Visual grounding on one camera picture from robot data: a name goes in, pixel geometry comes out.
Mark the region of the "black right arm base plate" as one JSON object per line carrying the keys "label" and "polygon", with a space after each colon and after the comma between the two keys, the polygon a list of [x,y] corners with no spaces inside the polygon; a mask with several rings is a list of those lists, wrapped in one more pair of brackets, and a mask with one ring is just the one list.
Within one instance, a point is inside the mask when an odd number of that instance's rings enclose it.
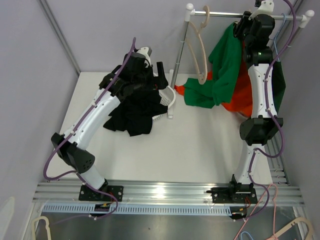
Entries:
{"label": "black right arm base plate", "polygon": [[214,204],[257,204],[258,198],[255,189],[252,192],[233,192],[227,187],[212,187],[206,191],[211,195]]}

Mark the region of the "black t shirt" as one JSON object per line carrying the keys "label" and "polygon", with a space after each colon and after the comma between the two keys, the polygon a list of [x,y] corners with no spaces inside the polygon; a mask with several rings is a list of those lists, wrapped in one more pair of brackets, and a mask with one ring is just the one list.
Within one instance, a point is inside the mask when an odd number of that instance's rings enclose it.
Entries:
{"label": "black t shirt", "polygon": [[103,127],[110,131],[127,131],[131,137],[150,134],[153,117],[165,114],[166,105],[161,104],[158,90],[137,91],[128,96],[110,114]]}

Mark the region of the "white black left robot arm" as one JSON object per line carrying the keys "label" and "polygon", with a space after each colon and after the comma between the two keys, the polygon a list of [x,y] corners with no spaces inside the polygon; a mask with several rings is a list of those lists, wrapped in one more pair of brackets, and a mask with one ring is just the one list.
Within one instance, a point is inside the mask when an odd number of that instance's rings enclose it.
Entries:
{"label": "white black left robot arm", "polygon": [[81,117],[64,134],[51,137],[54,152],[72,172],[90,187],[90,195],[97,201],[107,197],[106,179],[95,167],[95,156],[87,147],[104,119],[125,99],[142,92],[162,91],[168,88],[163,63],[157,62],[154,74],[150,56],[152,50],[144,46],[125,55],[123,63],[103,77],[95,98]]}

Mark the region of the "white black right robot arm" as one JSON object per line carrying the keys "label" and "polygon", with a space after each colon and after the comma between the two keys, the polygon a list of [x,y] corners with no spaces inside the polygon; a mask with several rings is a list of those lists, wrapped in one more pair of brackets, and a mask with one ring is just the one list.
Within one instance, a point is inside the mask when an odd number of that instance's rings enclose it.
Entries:
{"label": "white black right robot arm", "polygon": [[283,125],[283,119],[278,117],[273,100],[274,59],[273,52],[267,45],[274,27],[275,20],[270,15],[253,15],[245,11],[240,22],[233,28],[234,37],[244,43],[243,59],[252,92],[252,114],[240,125],[242,153],[227,190],[228,198],[235,203],[254,194],[255,157],[263,152],[262,147]]}

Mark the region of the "beige plastic hanger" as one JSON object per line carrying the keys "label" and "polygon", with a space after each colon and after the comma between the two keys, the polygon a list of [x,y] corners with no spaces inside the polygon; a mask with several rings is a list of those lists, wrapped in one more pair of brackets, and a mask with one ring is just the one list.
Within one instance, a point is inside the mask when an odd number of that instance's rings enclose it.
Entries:
{"label": "beige plastic hanger", "polygon": [[188,40],[188,38],[185,39],[185,42],[187,43],[188,49],[193,59],[196,77],[200,85],[203,85],[208,79],[208,60],[201,33],[202,30],[208,25],[210,18],[209,6],[205,5],[202,9],[204,10],[204,21],[202,21],[199,26],[196,26],[192,21],[190,21],[188,24],[188,28],[192,30],[195,39],[199,44],[200,54],[196,54],[191,42]]}

